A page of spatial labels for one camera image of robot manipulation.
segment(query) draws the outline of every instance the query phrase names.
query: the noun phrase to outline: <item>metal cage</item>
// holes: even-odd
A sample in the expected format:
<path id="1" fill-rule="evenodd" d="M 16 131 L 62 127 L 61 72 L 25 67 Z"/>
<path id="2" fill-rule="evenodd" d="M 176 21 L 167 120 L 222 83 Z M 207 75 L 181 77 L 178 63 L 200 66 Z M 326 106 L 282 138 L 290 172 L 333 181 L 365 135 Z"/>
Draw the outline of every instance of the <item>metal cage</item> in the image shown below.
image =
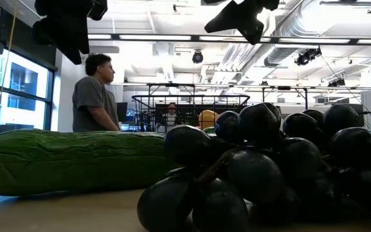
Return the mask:
<path id="1" fill-rule="evenodd" d="M 173 126 L 186 124 L 201 129 L 214 126 L 216 117 L 199 115 L 211 110 L 217 115 L 225 111 L 239 113 L 250 99 L 248 95 L 134 95 L 138 131 L 165 133 Z M 168 106 L 175 103 L 175 115 L 170 117 Z"/>

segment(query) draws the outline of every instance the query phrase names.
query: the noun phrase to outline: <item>window frame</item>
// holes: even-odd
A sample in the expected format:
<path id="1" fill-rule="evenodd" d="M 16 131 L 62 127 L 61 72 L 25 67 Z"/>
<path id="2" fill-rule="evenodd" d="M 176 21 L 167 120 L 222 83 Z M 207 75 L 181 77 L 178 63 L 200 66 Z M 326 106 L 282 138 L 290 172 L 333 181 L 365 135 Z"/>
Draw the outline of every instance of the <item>window frame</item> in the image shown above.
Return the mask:
<path id="1" fill-rule="evenodd" d="M 53 105 L 53 99 L 52 99 L 53 82 L 54 82 L 54 73 L 57 71 L 56 67 L 51 66 L 51 65 L 47 66 L 47 64 L 42 63 L 42 62 L 36 62 L 35 59 L 28 58 L 27 56 L 19 53 L 18 51 L 15 51 L 15 50 L 10 50 L 10 52 L 12 52 L 12 53 L 24 58 L 24 59 L 27 59 L 30 62 L 38 64 L 39 66 L 42 66 L 43 68 L 46 68 L 48 70 L 47 83 L 46 83 L 46 85 L 47 85 L 46 86 L 46 97 L 45 98 L 44 97 L 38 97 L 36 95 L 21 92 L 21 91 L 18 91 L 18 90 L 13 90 L 13 89 L 10 89 L 10 88 L 5 88 L 5 87 L 3 88 L 2 86 L 0 86 L 0 92 L 1 92 L 1 90 L 3 90 L 3 93 L 15 95 L 15 96 L 18 96 L 18 97 L 24 97 L 24 98 L 32 99 L 32 100 L 36 100 L 36 101 L 41 101 L 41 102 L 45 103 L 43 129 L 44 130 L 51 130 L 52 105 Z"/>

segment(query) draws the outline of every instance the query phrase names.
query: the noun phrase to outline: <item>wall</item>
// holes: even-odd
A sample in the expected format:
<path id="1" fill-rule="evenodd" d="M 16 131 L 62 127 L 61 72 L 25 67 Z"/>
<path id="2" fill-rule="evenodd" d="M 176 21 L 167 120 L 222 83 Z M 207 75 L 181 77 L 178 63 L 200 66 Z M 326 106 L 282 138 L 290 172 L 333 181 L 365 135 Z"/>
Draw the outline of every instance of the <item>wall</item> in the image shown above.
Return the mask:
<path id="1" fill-rule="evenodd" d="M 84 66 L 73 64 L 59 50 L 55 66 L 58 67 L 58 72 L 54 76 L 51 130 L 72 132 L 72 93 L 75 83 L 86 76 Z"/>

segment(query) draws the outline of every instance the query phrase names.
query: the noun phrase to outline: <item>man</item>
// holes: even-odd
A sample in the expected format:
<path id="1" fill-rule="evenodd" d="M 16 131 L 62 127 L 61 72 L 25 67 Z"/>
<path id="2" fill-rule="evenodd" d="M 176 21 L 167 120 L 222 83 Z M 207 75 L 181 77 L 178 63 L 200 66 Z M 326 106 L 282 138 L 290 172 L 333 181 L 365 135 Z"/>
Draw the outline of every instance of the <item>man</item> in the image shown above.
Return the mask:
<path id="1" fill-rule="evenodd" d="M 90 55 L 85 62 L 87 77 L 74 87 L 73 131 L 119 131 L 119 119 L 113 93 L 105 84 L 114 80 L 111 57 Z"/>

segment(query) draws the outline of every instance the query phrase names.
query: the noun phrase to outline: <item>desk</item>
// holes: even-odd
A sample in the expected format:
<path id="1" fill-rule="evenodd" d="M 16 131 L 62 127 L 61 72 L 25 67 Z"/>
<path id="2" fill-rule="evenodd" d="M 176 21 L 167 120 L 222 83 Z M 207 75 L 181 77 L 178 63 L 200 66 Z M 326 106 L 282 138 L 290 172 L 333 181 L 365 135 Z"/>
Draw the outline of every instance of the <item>desk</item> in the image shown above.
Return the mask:
<path id="1" fill-rule="evenodd" d="M 0 197 L 0 232 L 146 232 L 137 219 L 142 190 L 37 197 Z M 371 232 L 371 223 L 293 225 L 253 231 Z"/>

